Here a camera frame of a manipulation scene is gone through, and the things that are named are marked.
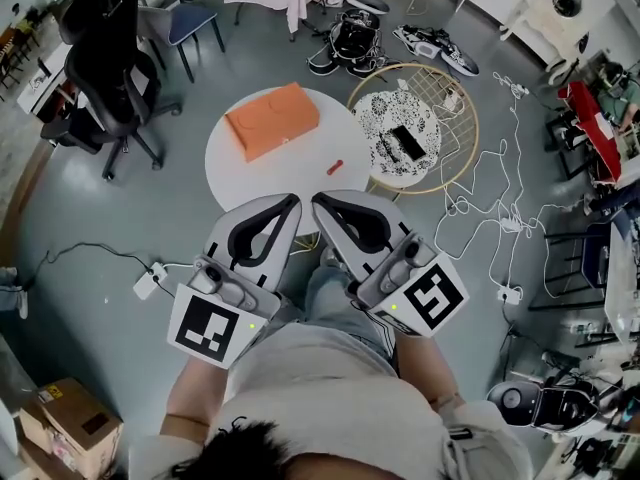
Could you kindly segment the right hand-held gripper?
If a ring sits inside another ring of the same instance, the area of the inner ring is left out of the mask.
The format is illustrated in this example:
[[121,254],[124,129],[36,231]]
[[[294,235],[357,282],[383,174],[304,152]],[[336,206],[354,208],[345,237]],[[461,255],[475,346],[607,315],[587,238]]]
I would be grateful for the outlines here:
[[331,190],[318,192],[311,204],[327,243],[362,282],[356,300],[374,320],[409,337],[432,337],[468,302],[450,258],[410,234],[391,200]]

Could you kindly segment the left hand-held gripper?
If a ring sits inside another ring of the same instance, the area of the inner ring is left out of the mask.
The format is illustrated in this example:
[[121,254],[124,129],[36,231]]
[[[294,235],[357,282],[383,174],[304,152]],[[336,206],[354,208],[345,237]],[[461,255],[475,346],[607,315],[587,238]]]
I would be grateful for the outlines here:
[[215,222],[195,273],[177,287],[167,333],[175,348],[231,367],[280,309],[275,294],[302,215],[293,193],[262,196]]

